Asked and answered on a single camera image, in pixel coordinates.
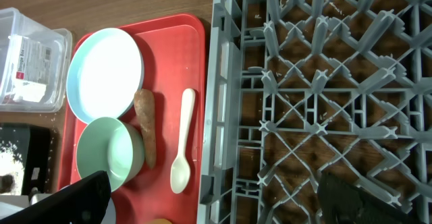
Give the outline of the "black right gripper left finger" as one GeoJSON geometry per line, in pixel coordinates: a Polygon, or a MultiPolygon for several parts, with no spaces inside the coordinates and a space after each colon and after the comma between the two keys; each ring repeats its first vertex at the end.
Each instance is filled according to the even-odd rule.
{"type": "Polygon", "coordinates": [[[106,171],[96,171],[1,220],[2,224],[101,223],[111,198],[106,171]]]}

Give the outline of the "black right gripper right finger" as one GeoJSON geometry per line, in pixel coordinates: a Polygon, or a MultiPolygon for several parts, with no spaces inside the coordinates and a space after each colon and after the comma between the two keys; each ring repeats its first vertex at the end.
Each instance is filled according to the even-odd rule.
{"type": "Polygon", "coordinates": [[[405,224],[418,220],[339,177],[324,173],[317,196],[326,224],[405,224]]]}

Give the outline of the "small blue bowl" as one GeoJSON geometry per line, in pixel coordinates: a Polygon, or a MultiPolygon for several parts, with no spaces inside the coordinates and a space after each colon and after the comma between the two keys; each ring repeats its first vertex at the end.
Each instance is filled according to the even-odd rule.
{"type": "Polygon", "coordinates": [[[116,224],[116,211],[113,200],[110,199],[101,224],[116,224]]]}

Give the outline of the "green bowl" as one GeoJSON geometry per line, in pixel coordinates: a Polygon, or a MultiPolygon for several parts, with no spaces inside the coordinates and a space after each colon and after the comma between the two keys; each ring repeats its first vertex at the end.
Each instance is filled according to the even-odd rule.
{"type": "Polygon", "coordinates": [[[136,128],[116,118],[101,117],[83,130],[76,166],[81,178],[106,172],[114,192],[134,178],[144,165],[144,143],[136,128]]]}

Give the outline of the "yellow cup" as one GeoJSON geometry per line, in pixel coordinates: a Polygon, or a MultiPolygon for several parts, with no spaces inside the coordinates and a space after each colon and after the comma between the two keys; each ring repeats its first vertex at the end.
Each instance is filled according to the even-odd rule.
{"type": "Polygon", "coordinates": [[[147,221],[145,224],[172,224],[172,222],[169,221],[168,219],[153,219],[147,221]]]}

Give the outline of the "brown food scrap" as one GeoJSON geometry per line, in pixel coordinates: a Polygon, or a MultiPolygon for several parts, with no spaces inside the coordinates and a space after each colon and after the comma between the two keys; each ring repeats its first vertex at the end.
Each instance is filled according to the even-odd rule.
{"type": "Polygon", "coordinates": [[[10,174],[0,176],[0,193],[11,192],[14,186],[14,177],[10,174]]]}

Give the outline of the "pile of rice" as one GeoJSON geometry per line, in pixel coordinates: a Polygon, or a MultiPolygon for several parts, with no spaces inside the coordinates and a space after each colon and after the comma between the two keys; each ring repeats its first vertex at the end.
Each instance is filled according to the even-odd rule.
{"type": "Polygon", "coordinates": [[[1,140],[1,175],[10,174],[14,178],[11,192],[7,195],[21,195],[24,182],[24,163],[18,146],[11,141],[1,140]]]}

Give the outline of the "brown sweet potato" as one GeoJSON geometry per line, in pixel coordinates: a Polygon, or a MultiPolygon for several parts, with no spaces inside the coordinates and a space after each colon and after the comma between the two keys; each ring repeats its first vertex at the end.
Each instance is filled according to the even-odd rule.
{"type": "Polygon", "coordinates": [[[147,89],[138,90],[134,94],[134,109],[144,143],[145,161],[148,167],[153,169],[157,160],[155,98],[153,93],[147,89]]]}

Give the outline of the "light blue plate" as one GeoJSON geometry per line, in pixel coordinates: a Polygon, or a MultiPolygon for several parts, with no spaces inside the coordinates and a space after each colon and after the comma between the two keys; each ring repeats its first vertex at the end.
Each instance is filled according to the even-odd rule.
{"type": "Polygon", "coordinates": [[[76,50],[67,73],[66,93],[74,115],[84,123],[119,118],[142,88],[144,61],[135,40],[119,28],[91,34],[76,50]]]}

